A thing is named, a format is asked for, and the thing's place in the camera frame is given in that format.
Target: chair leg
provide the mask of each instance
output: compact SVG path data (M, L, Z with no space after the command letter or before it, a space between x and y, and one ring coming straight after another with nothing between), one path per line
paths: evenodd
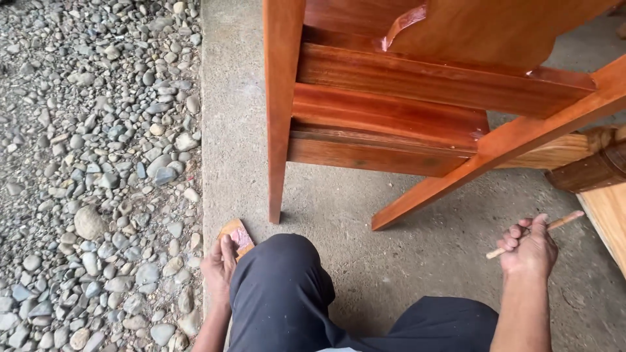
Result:
M529 152L603 116L626 108L626 55L592 73L597 91L546 120L520 116L478 141L478 153L441 179L428 177L372 217L382 230L410 212L472 181L499 164Z
M304 6L304 0L263 1L269 220L273 224L280 221Z

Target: hand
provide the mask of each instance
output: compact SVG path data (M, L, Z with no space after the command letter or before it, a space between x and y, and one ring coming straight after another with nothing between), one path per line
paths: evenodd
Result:
M230 236L224 235L220 241L213 243L208 256L200 264L202 275L207 280L212 304L230 302L230 280L237 265L235 260L237 252L234 247L235 242Z
M498 240L498 247L506 250L506 253L500 256L500 265L505 277L522 273L548 280L557 261L558 247L548 234L547 217L546 214L539 214L534 219L522 219ZM531 226L530 235L519 240L525 227L529 226Z

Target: person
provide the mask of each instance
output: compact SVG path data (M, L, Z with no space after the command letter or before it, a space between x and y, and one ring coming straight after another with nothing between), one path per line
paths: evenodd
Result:
M546 214L520 220L498 241L506 249L500 315L470 299L423 297L386 336L372 338L350 336L329 319L332 280L305 237L274 235L239 263L232 240L223 238L201 265L210 308L192 352L223 351L231 314L230 352L552 350L548 276L558 249Z

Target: dark trousers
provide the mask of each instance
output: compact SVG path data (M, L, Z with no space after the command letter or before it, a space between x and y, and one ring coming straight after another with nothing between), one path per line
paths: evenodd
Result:
M387 336L354 338L328 317L331 277L305 237L277 234L243 257L230 285L229 352L489 351L498 314L465 298L423 297Z

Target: gravel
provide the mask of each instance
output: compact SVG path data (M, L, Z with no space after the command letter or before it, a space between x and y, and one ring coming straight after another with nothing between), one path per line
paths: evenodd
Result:
M0 7L0 350L197 333L199 5Z

